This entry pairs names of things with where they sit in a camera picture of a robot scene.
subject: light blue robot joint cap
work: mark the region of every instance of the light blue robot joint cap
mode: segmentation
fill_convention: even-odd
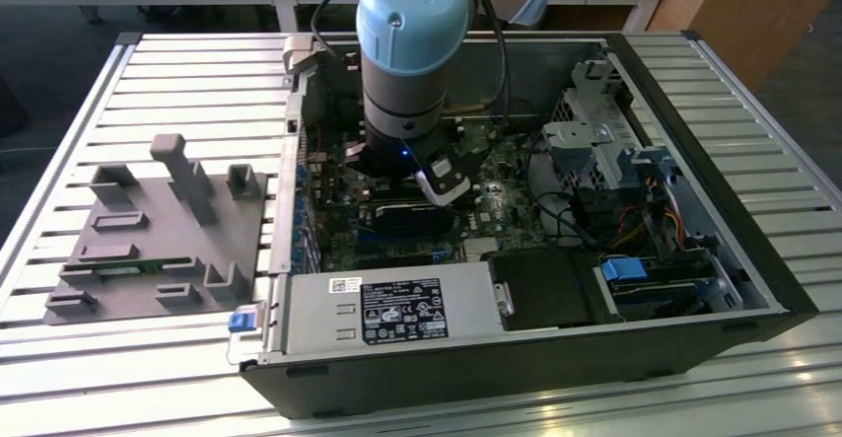
[[[363,52],[387,73],[413,77],[452,57],[471,21],[471,0],[359,0]]]

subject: red wire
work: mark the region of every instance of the red wire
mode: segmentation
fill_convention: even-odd
[[[622,211],[622,215],[619,215],[619,230],[618,232],[622,233],[622,222],[626,219],[626,214],[631,211],[631,210],[636,210],[639,207],[639,205],[631,205],[628,207],[624,208],[624,210]]]

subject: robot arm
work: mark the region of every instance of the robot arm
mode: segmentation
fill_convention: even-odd
[[[497,16],[537,20],[545,0],[491,0]],[[448,62],[483,0],[359,0],[365,142],[345,160],[369,176],[415,175],[433,205],[471,186],[468,172],[439,126]]]

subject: black plastic cover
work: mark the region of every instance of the black plastic cover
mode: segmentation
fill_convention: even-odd
[[[515,312],[503,317],[505,330],[582,327],[611,322],[594,275],[594,254],[578,248],[493,252],[492,281],[509,291]]]

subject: metal slatted table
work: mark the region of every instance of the metal slatted table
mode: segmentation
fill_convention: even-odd
[[[52,328],[46,294],[94,196],[97,164],[137,177],[155,133],[180,132],[209,174],[249,163],[273,176],[288,91],[283,35],[147,35],[118,44],[0,252],[0,434],[181,435],[792,435],[842,421],[839,190],[811,164],[703,42],[631,44],[822,310],[764,343],[690,373],[376,416],[289,422],[227,360],[228,314]],[[644,113],[638,116],[655,142]],[[269,180],[267,221],[277,180]],[[255,300],[268,279],[263,227]]]

